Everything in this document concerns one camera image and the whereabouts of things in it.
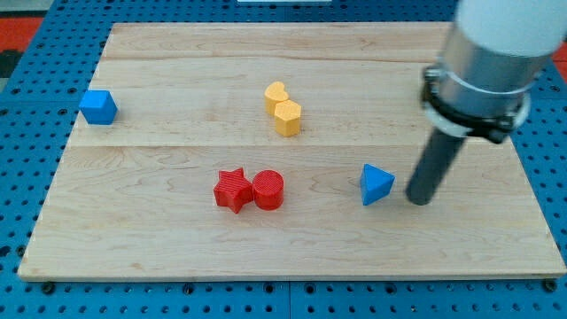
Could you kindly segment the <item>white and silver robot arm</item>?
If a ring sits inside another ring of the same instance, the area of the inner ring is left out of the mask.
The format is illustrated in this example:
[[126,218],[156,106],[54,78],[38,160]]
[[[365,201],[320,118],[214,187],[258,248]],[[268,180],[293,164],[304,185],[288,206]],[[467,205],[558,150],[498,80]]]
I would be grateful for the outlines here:
[[529,91],[566,36],[566,0],[461,0],[434,65],[423,71],[433,136],[500,144],[526,120]]

